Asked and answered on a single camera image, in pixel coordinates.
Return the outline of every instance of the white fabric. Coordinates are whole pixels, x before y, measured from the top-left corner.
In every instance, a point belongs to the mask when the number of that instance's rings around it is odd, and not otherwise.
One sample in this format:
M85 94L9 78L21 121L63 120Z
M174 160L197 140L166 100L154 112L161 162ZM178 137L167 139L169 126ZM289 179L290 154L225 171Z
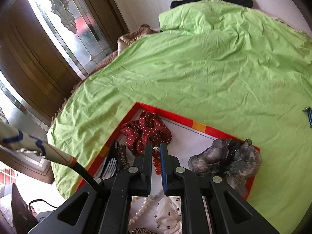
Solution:
M0 198L0 211L3 214L4 218L13 227L13 212L12 212L12 194L7 194Z
M162 198L156 207L154 215L157 228L164 234L181 234L181 199L180 196Z
M9 125L9 122L8 120L5 118L5 115L0 107L0 121L4 122L5 124L8 124Z

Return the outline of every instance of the wooden door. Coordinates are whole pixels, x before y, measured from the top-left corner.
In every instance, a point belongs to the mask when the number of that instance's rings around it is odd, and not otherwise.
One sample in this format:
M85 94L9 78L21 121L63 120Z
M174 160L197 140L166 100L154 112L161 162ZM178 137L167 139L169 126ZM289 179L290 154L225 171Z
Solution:
M117 39L129 32L114 0L84 0L112 50Z
M28 0L16 0L1 17L0 70L21 97L48 120L80 81L45 33Z

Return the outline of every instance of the metal screw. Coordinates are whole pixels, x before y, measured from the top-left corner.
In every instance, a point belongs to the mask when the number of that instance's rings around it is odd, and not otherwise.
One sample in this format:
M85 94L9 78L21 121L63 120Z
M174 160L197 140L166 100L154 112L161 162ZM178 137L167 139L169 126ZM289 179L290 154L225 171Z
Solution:
M310 122L310 128L312 128L312 109L311 109L311 107L307 106L302 111L308 113L308 119L309 119L309 122Z
M129 171L130 173L136 173L136 172L138 172L138 168L135 167L135 166L132 166L132 167L130 167L130 168L128 169L128 171Z
M221 183L221 181L222 181L222 178L221 178L221 177L219 177L219 176L214 176L214 177L213 177L213 182L215 182L215 183Z
M100 184L102 179L100 177L94 177L94 180L96 181L96 183Z
M182 167L182 166L179 166L179 167L176 168L176 172L177 173L183 173L183 172L185 172L185 168Z

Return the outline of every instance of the brown blanket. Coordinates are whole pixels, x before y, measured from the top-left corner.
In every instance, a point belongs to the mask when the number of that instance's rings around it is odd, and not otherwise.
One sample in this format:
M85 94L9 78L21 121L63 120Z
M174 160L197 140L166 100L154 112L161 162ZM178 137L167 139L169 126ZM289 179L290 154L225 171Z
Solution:
M96 72L100 71L102 68L106 67L108 64L110 64L124 49L126 49L128 46L130 46L132 43L134 43L136 40L140 39L141 37L149 34L158 33L157 31L154 31L151 29L149 25L141 25L139 29L136 31L127 33L125 35L122 35L118 38L118 50L114 51L110 55L108 55L103 61L101 61L96 67L91 71L91 73L82 81L77 83L73 90L71 91L71 94L73 94L80 85L83 84L83 82L91 75L95 74ZM62 106L57 110L57 113L55 113L55 116L52 117L51 125L54 123L55 118L57 115L63 110L64 106L66 105L68 99L64 99L64 103Z

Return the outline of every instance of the blue pen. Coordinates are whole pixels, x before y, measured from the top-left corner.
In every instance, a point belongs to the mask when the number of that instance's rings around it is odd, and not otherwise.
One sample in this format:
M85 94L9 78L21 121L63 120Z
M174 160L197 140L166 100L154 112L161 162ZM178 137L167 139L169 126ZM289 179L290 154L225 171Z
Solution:
M311 109L311 107L307 106L307 107L306 107L305 109L303 109L302 111L308 113L308 118L309 118L309 122L310 122L310 128L312 128L312 109Z

